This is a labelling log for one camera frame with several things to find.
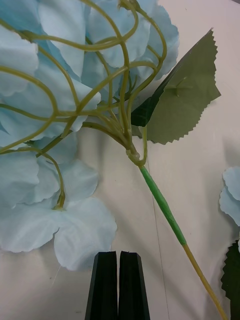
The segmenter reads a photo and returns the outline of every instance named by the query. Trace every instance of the dark green leaf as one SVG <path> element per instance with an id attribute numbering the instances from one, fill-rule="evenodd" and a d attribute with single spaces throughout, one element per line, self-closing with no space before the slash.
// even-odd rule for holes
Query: dark green leaf
<path id="1" fill-rule="evenodd" d="M 217 47 L 210 30 L 179 61 L 171 73 L 136 110 L 132 112 L 133 135 L 147 123 L 147 139 L 166 144 L 193 130 L 203 110 L 220 96 L 215 84 Z"/>
<path id="2" fill-rule="evenodd" d="M 240 319 L 240 252 L 238 241 L 228 248 L 226 254 L 224 275 L 221 278 L 222 289 L 230 299 L 231 320 Z"/>

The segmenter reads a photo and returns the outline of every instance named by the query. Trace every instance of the green plastic stem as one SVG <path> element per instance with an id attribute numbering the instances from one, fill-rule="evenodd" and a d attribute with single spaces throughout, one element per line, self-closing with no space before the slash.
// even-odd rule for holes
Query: green plastic stem
<path id="1" fill-rule="evenodd" d="M 177 222 L 176 222 L 176 220 L 175 220 L 175 218 L 169 208 L 167 201 L 165 200 L 165 198 L 162 195 L 161 191 L 159 190 L 158 186 L 154 182 L 150 173 L 145 168 L 145 166 L 141 166 L 141 167 L 139 167 L 139 169 L 140 169 L 152 195 L 154 196 L 157 204 L 159 205 L 159 208 L 161 209 L 162 213 L 164 214 L 165 218 L 167 219 L 168 223 L 170 224 L 173 232 L 175 233 L 178 241 L 180 242 L 180 244 L 182 246 L 186 245 L 187 244 L 186 239 L 184 238 L 184 235 L 183 235 L 181 229 L 179 228 L 179 225 L 177 224 Z"/>

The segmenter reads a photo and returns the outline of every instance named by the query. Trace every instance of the leaf stem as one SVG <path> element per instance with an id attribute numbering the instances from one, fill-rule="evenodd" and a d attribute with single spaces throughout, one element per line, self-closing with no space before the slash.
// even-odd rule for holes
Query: leaf stem
<path id="1" fill-rule="evenodd" d="M 220 305 L 218 298 L 216 297 L 213 289 L 211 288 L 211 286 L 208 283 L 207 279 L 205 278 L 203 272 L 201 271 L 199 265 L 197 264 L 191 250 L 189 249 L 189 246 L 187 245 L 187 241 L 186 241 L 179 225 L 177 224 L 177 222 L 176 222 L 176 220 L 175 220 L 175 218 L 169 208 L 167 201 L 165 200 L 164 196 L 162 195 L 161 191 L 159 190 L 158 186 L 156 185 L 155 181 L 153 180 L 153 178 L 151 177 L 151 175 L 149 174 L 147 169 L 144 166 L 140 167 L 139 169 L 140 169 L 140 171 L 146 181 L 146 184 L 148 185 L 153 197 L 155 198 L 159 208 L 161 209 L 163 215 L 165 216 L 168 223 L 170 224 L 170 227 L 172 228 L 173 232 L 175 233 L 178 241 L 180 242 L 184 251 L 186 252 L 187 257 L 190 260 L 192 266 L 194 267 L 202 284 L 204 285 L 206 291 L 208 292 L 208 294 L 212 298 L 219 314 L 221 315 L 223 320 L 228 320 L 228 317 L 225 314 L 222 306 Z"/>

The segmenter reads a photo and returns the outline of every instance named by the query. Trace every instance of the white background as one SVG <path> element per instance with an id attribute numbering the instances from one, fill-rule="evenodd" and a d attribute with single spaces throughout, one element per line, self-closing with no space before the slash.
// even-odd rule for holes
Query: white background
<path id="1" fill-rule="evenodd" d="M 161 0 L 180 33 L 179 59 L 213 27 L 216 83 L 222 94 L 194 131 L 167 145 L 148 143 L 148 165 L 189 247 L 225 311 L 225 252 L 238 230 L 219 210 L 223 171 L 240 165 L 240 4 Z M 137 148 L 142 142 L 134 139 Z M 113 250 L 142 258 L 151 320 L 219 320 L 183 249 L 153 202 L 141 173 L 115 141 L 83 129 L 79 156 L 101 180 L 96 197 L 116 218 Z M 31 253 L 0 255 L 0 320 L 83 320 L 91 272 L 59 267 L 50 242 Z"/>

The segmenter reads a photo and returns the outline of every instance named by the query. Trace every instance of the pale blue petal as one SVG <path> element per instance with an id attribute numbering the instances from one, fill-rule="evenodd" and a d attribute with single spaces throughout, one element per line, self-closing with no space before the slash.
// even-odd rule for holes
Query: pale blue petal
<path id="1" fill-rule="evenodd" d="M 43 30 L 50 36 L 64 38 L 78 44 L 85 44 L 84 5 L 79 0 L 39 0 L 38 12 Z M 84 51 L 52 42 L 62 57 L 80 77 L 82 74 Z"/>
<path id="2" fill-rule="evenodd" d="M 13 208 L 39 183 L 39 166 L 33 152 L 0 156 L 0 205 Z"/>
<path id="3" fill-rule="evenodd" d="M 3 109 L 0 109 L 0 122 L 10 135 L 8 140 L 5 140 L 1 147 L 5 147 L 10 143 L 28 137 L 39 130 L 45 123 L 44 121 L 33 120 L 16 112 Z M 54 122 L 43 133 L 36 137 L 32 137 L 31 140 L 38 140 L 44 136 L 50 138 L 59 136 L 63 132 L 63 128 L 64 126 L 62 123 Z"/>
<path id="4" fill-rule="evenodd" d="M 35 185 L 21 201 L 27 205 L 49 199 L 60 189 L 59 177 L 54 170 L 51 170 L 45 158 L 39 157 L 37 163 L 39 165 L 37 174 L 39 183 Z"/>
<path id="5" fill-rule="evenodd" d="M 18 204 L 12 210 L 1 212 L 1 248 L 18 253 L 43 246 L 59 229 L 58 215 L 58 211 L 46 208 L 42 203 Z"/>
<path id="6" fill-rule="evenodd" d="M 225 186 L 220 194 L 220 209 L 232 217 L 235 223 L 240 227 L 240 201 L 236 200 Z"/>
<path id="7" fill-rule="evenodd" d="M 107 65 L 109 72 L 112 74 L 117 69 Z M 88 87 L 95 88 L 100 82 L 102 82 L 108 76 L 106 69 L 95 52 L 86 52 L 84 56 L 84 63 L 81 75 L 81 81 Z M 112 95 L 118 90 L 121 77 L 117 76 L 112 80 Z M 109 85 L 105 85 L 104 89 L 109 92 Z"/>
<path id="8" fill-rule="evenodd" d="M 97 2 L 97 5 L 113 19 L 121 35 L 125 35 L 134 26 L 134 17 L 125 8 L 118 8 L 118 3 L 118 0 L 103 0 Z M 150 23 L 139 14 L 138 17 L 137 30 L 126 42 L 130 61 L 144 54 L 150 35 Z M 87 31 L 93 43 L 104 38 L 116 36 L 109 22 L 93 8 L 91 8 L 88 16 Z M 116 68 L 124 65 L 124 55 L 120 45 L 102 50 L 101 53 L 110 66 Z"/>
<path id="9" fill-rule="evenodd" d="M 44 148 L 53 139 L 43 137 L 41 140 L 37 140 L 34 146 L 38 149 Z M 51 156 L 59 165 L 71 162 L 77 152 L 77 134 L 75 132 L 70 133 L 66 138 L 61 140 L 53 148 L 51 148 L 47 154 Z"/>
<path id="10" fill-rule="evenodd" d="M 42 54 L 39 54 L 39 67 L 35 72 L 35 77 L 42 81 L 53 93 L 57 101 L 60 111 L 75 111 L 76 104 L 67 79 L 63 73 L 50 63 Z M 73 85 L 76 90 L 77 97 L 81 101 L 92 88 L 73 79 Z M 46 93 L 33 83 L 29 83 L 27 89 L 21 94 L 14 94 L 4 99 L 7 104 L 19 109 L 23 109 L 34 115 L 41 117 L 49 117 L 53 112 L 53 106 Z M 86 109 L 95 109 L 101 100 L 99 93 L 89 101 Z"/>
<path id="11" fill-rule="evenodd" d="M 23 40 L 17 33 L 0 25 L 0 65 L 33 76 L 39 65 L 38 47 Z M 0 94 L 11 96 L 26 89 L 28 81 L 7 72 L 0 72 Z"/>
<path id="12" fill-rule="evenodd" d="M 62 214 L 55 235 L 54 250 L 61 266 L 82 270 L 93 266 L 98 252 L 111 250 L 117 225 L 109 210 L 97 198 L 88 198 Z"/>
<path id="13" fill-rule="evenodd" d="M 222 176 L 228 191 L 236 200 L 240 200 L 240 166 L 227 169 Z"/>
<path id="14" fill-rule="evenodd" d="M 41 29 L 37 0 L 0 0 L 0 18 L 17 30 Z"/>
<path id="15" fill-rule="evenodd" d="M 156 0 L 138 0 L 141 9 L 146 12 L 149 17 L 154 15 Z"/>
<path id="16" fill-rule="evenodd" d="M 74 203 L 94 193 L 98 184 L 98 173 L 94 169 L 78 159 L 59 167 L 67 202 Z"/>
<path id="17" fill-rule="evenodd" d="M 179 32 L 178 28 L 171 23 L 171 19 L 169 14 L 164 9 L 163 6 L 155 5 L 153 15 L 153 20 L 159 26 L 161 32 L 166 41 L 167 46 L 167 55 L 163 62 L 163 65 L 156 75 L 155 80 L 159 80 L 163 75 L 166 75 L 172 67 L 177 62 L 178 57 L 178 47 L 179 47 Z M 159 34 L 157 33 L 156 29 L 151 25 L 150 27 L 150 36 L 148 45 L 150 45 L 160 56 L 163 53 L 163 44 Z M 143 61 L 151 61 L 156 66 L 158 65 L 157 57 L 147 48 L 143 56 L 139 59 Z M 149 75 L 153 72 L 149 67 L 138 67 L 133 70 L 138 76 L 143 77 L 146 79 Z"/>
<path id="18" fill-rule="evenodd" d="M 13 139 L 13 137 L 8 134 L 5 130 L 0 130 L 0 147 L 6 147 L 10 144 L 12 144 L 13 142 L 15 142 L 15 140 Z M 22 148 L 22 147 L 26 147 L 26 145 L 24 143 L 20 143 L 19 145 L 11 148 L 13 150 L 16 150 L 18 148 Z"/>

